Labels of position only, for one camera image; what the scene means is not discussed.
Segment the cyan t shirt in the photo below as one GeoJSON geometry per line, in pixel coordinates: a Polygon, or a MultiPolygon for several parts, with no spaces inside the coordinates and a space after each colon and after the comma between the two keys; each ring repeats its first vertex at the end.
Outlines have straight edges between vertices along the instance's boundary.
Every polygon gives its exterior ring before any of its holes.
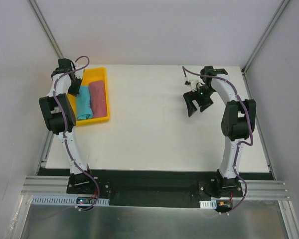
{"type": "Polygon", "coordinates": [[[89,87],[81,86],[76,97],[77,120],[89,120],[93,116],[89,87]]]}

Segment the yellow plastic bin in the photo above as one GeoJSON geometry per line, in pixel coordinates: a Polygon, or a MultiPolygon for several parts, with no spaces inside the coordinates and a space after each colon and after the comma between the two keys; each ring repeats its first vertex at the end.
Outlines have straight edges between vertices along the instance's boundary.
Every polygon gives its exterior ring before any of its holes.
{"type": "Polygon", "coordinates": [[[92,89],[90,95],[93,116],[91,119],[77,120],[76,126],[107,122],[110,119],[107,72],[105,67],[85,69],[81,86],[92,89]]]}

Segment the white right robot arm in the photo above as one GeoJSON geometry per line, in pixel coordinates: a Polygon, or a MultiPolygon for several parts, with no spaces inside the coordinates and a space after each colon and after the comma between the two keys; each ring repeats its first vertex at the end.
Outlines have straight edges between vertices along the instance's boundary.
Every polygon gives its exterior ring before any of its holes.
{"type": "Polygon", "coordinates": [[[205,66],[198,74],[198,80],[190,80],[194,73],[183,68],[184,83],[191,87],[183,94],[187,114],[191,117],[196,111],[203,112],[212,106],[211,95],[217,93],[225,105],[221,120],[221,130],[225,136],[223,159],[215,179],[204,187],[209,196],[220,198],[237,189],[239,182],[239,163],[244,145],[252,146],[256,121],[256,102],[242,98],[229,80],[224,68],[205,66]]]}

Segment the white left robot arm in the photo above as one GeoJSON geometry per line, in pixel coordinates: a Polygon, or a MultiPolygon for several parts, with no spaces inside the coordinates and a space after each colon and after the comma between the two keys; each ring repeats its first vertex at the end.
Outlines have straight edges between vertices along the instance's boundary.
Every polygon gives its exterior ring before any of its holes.
{"type": "Polygon", "coordinates": [[[76,72],[83,72],[67,58],[58,60],[58,67],[52,72],[52,86],[45,97],[39,99],[40,109],[47,129],[61,142],[69,162],[68,186],[78,187],[83,193],[92,193],[95,181],[91,179],[89,166],[83,161],[75,137],[76,117],[68,95],[78,96],[82,78],[76,72]]]}

